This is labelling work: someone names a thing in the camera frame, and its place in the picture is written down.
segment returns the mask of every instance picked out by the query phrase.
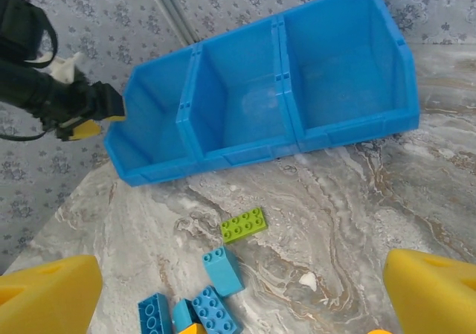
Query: lego brick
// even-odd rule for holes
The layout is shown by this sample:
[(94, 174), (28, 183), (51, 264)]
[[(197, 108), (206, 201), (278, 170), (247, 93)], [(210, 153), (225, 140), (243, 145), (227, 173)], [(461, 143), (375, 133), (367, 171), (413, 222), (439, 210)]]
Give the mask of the lego brick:
[(221, 297), (245, 289), (237, 258), (226, 247), (222, 246), (204, 254), (202, 261), (208, 277)]
[(142, 334), (172, 334), (172, 321), (167, 298), (160, 293), (139, 302)]
[(233, 243), (267, 228), (268, 224), (261, 208), (255, 208), (222, 222), (223, 242)]
[(242, 325), (212, 286), (206, 286), (192, 305), (208, 334), (238, 334), (243, 331)]
[(179, 334), (206, 334), (205, 328), (201, 324), (192, 324), (186, 330), (181, 331)]
[(192, 302), (188, 299), (180, 300), (172, 311), (172, 322), (176, 326), (176, 332), (186, 330), (194, 323), (200, 323), (199, 317), (195, 313)]

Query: blue lego brick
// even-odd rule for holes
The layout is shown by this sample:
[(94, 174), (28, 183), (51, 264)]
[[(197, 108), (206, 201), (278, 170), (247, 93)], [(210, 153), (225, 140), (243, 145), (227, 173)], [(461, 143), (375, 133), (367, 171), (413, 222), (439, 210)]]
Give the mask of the blue lego brick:
[(208, 334), (238, 334), (243, 327), (212, 286), (206, 286), (192, 302)]
[(139, 318), (142, 334), (172, 334), (169, 304), (160, 293), (139, 302)]
[(221, 297), (233, 295), (245, 289), (235, 255), (222, 246), (203, 255), (203, 266)]
[(192, 302), (188, 299), (180, 300), (176, 306), (173, 307), (172, 321), (176, 326), (177, 333), (186, 330), (193, 323), (200, 323), (200, 319), (195, 313)]

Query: dark blue lego brick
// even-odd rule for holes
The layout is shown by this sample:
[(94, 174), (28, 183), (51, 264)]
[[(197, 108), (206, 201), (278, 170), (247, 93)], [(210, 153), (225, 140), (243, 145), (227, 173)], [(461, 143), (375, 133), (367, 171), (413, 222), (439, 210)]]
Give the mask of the dark blue lego brick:
[(180, 333), (186, 330), (193, 323), (200, 323), (200, 319), (195, 313), (192, 302), (188, 299), (180, 300), (172, 311), (173, 324), (176, 326), (176, 332)]
[(169, 304), (160, 293), (139, 302), (139, 318), (142, 334), (172, 334)]
[(207, 286), (192, 302), (208, 334), (238, 334), (243, 327), (231, 314), (212, 286)]
[(235, 255), (222, 246), (203, 255), (203, 266), (221, 297), (245, 289)]

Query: blue plastic bin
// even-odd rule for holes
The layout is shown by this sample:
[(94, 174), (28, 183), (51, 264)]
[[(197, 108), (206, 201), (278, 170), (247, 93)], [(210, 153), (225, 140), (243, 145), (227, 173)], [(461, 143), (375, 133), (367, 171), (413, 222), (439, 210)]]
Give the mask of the blue plastic bin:
[(126, 87), (126, 121), (114, 122), (105, 146), (118, 175), (131, 185), (182, 178), (195, 171), (176, 124), (192, 67), (188, 47), (135, 68)]
[(199, 44), (180, 128), (201, 171), (298, 151), (280, 73), (276, 18)]
[(413, 58), (383, 0), (316, 0), (138, 66), (106, 149), (130, 185), (415, 129)]
[(413, 58), (383, 0), (317, 0), (278, 20), (301, 152), (418, 127)]

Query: lego stud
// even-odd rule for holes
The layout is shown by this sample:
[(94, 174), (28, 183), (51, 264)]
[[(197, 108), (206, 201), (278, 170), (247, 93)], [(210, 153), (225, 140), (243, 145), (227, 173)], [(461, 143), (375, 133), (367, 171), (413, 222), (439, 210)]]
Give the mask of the lego stud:
[(215, 327), (215, 322), (214, 321), (208, 321), (205, 326), (207, 329), (213, 329)]
[(154, 313), (155, 307), (153, 304), (148, 304), (146, 306), (146, 315), (150, 317)]
[(223, 324), (223, 330), (229, 331), (229, 330), (231, 330), (231, 328), (232, 328), (232, 325), (229, 321), (227, 321), (226, 323)]
[(157, 319), (155, 319), (155, 317), (149, 317), (149, 319), (147, 319), (147, 329), (154, 329), (156, 325)]

